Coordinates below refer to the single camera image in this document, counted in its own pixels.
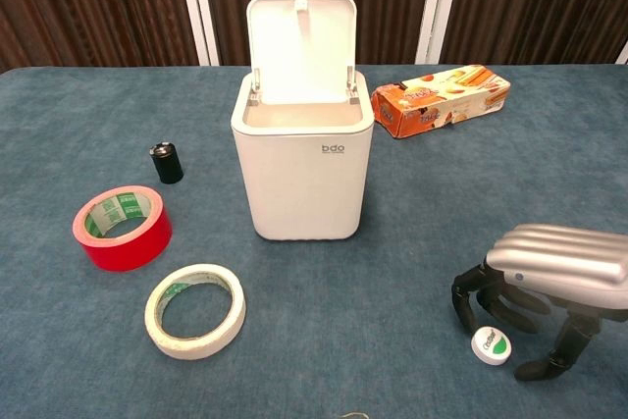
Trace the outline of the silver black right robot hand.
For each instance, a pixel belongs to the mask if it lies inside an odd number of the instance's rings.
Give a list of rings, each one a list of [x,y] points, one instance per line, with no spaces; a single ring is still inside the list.
[[[452,305],[470,335],[479,328],[469,302],[472,293],[487,312],[525,333],[538,328],[513,305],[543,315],[554,305],[565,309],[567,318],[553,350],[514,373],[519,381],[556,378],[576,363],[602,320],[626,321],[627,237],[550,224],[518,225],[494,243],[482,263],[453,280]]]

